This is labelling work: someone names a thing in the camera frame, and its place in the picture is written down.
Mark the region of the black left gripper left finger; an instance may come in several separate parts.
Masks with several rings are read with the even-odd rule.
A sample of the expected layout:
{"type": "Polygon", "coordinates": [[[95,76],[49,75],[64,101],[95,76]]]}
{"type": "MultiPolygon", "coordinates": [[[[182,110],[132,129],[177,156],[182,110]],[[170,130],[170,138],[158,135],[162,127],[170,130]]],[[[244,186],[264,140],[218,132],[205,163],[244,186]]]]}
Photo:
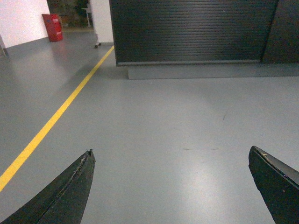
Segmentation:
{"type": "Polygon", "coordinates": [[[95,169],[93,150],[84,152],[3,224],[79,224],[95,169]]]}

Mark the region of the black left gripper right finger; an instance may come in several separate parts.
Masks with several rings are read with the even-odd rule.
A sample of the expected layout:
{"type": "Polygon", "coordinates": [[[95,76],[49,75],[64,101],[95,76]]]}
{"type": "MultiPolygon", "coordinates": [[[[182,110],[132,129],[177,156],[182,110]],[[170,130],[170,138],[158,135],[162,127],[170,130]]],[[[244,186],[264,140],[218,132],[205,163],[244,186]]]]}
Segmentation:
{"type": "Polygon", "coordinates": [[[252,146],[249,169],[277,224],[299,222],[299,172],[262,149],[252,146]]]}

